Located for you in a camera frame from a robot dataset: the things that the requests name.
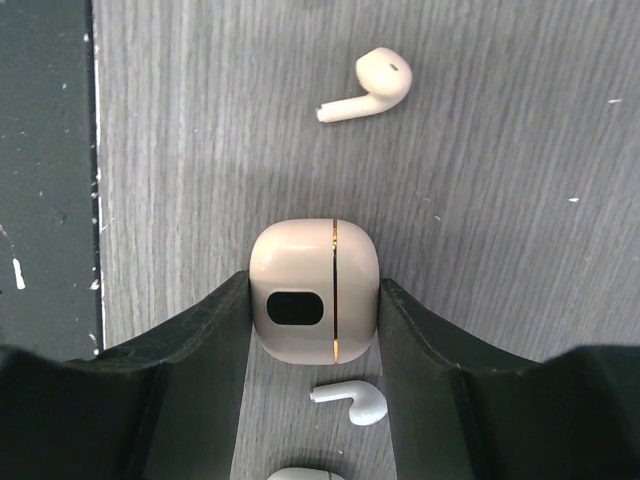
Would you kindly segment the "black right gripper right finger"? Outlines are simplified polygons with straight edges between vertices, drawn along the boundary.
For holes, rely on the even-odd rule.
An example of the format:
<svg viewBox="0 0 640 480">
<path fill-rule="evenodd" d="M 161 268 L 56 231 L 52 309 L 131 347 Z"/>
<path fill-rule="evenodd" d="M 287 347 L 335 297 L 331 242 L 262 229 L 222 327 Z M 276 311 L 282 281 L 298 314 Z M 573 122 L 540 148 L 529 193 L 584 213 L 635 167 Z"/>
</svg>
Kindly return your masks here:
<svg viewBox="0 0 640 480">
<path fill-rule="evenodd" d="M 401 479 L 635 479 L 639 350 L 501 350 L 386 279 L 379 343 Z"/>
</svg>

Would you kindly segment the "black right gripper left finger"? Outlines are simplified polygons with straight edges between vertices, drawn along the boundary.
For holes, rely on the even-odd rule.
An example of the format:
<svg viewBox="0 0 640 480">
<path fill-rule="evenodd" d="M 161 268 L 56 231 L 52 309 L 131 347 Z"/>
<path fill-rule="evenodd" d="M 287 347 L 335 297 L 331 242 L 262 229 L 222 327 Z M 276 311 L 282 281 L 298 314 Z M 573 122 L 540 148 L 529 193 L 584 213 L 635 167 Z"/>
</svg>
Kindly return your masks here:
<svg viewBox="0 0 640 480">
<path fill-rule="evenodd" d="M 91 360 L 1 349 L 5 479 L 226 479 L 251 340 L 249 281 Z"/>
</svg>

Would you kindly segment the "beige earbud charging case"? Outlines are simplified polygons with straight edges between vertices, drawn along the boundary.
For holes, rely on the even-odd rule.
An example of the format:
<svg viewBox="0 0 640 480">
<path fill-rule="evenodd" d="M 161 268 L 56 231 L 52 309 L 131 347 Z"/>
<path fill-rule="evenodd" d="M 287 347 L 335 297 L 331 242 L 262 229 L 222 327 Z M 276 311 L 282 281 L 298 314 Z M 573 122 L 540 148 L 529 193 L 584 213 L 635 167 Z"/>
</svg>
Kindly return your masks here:
<svg viewBox="0 0 640 480">
<path fill-rule="evenodd" d="M 275 359 L 345 364 L 370 347 L 380 268 L 361 227 L 336 218 L 275 223 L 254 243 L 249 281 L 254 327 Z"/>
</svg>

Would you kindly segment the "beige earbud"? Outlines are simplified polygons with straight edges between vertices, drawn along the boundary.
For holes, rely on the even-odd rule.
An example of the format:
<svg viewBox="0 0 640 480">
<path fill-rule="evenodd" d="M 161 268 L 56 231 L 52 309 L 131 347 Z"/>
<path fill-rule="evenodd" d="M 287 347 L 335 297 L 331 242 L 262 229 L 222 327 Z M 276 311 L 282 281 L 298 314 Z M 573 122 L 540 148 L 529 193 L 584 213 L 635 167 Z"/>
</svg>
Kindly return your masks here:
<svg viewBox="0 0 640 480">
<path fill-rule="evenodd" d="M 413 72 L 408 62 L 395 51 L 377 47 L 355 62 L 355 73 L 364 95 L 321 104 L 316 119 L 334 123 L 384 113 L 407 96 Z"/>
</svg>

